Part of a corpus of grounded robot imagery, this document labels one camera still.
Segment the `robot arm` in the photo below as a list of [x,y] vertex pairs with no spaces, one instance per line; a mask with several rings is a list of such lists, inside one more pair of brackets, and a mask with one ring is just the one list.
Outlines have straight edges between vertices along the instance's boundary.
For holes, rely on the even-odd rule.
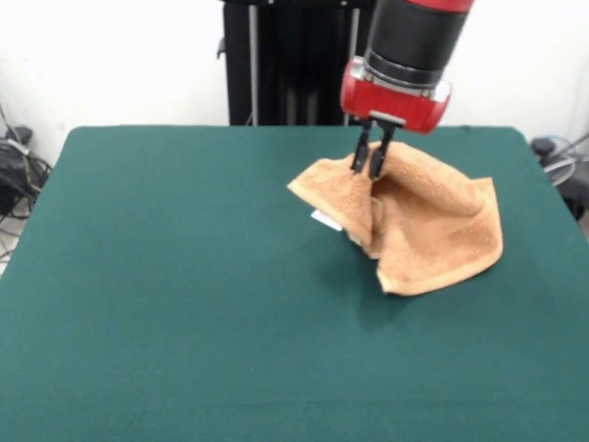
[[377,0],[364,58],[348,63],[341,85],[344,112],[363,126],[352,169],[368,157],[373,122],[384,130],[374,152],[376,178],[397,128],[429,134],[442,119],[451,88],[442,80],[474,0]]

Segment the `towel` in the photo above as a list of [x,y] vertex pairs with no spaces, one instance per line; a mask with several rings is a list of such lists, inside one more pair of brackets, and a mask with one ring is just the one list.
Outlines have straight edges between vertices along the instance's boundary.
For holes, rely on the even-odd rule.
[[389,145],[380,177],[370,180],[353,155],[320,159],[288,184],[340,224],[371,259],[390,294],[414,296],[481,273],[502,255],[499,206],[491,178],[462,172],[403,143]]

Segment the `white label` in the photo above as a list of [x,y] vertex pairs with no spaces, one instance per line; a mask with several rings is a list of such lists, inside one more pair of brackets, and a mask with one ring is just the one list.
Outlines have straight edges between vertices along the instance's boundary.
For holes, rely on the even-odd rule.
[[338,223],[336,223],[335,221],[333,221],[330,217],[325,215],[323,212],[319,212],[319,210],[316,210],[315,212],[313,212],[311,214],[311,217],[316,219],[319,223],[323,223],[327,227],[331,227],[334,230],[341,232],[341,226]]

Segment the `metal pole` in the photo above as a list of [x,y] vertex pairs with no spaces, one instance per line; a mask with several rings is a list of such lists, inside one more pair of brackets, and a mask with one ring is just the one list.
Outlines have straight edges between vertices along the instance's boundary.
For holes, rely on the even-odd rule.
[[[360,9],[357,7],[352,11],[352,25],[350,29],[350,50],[348,51],[348,59],[351,60],[356,55],[356,47],[358,46],[358,28],[360,26]],[[350,124],[350,115],[347,113],[343,116],[343,125]]]
[[249,66],[251,73],[251,124],[260,122],[258,110],[258,7],[249,7]]

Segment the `black metal frame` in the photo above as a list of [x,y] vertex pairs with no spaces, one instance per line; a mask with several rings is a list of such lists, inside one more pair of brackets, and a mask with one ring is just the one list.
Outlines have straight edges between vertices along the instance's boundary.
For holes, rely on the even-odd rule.
[[[258,12],[259,124],[342,124],[340,79],[350,55],[353,5],[359,9],[356,54],[368,40],[374,0],[317,2],[274,0]],[[254,0],[231,0],[224,7],[227,92],[231,125],[251,122],[249,6]]]

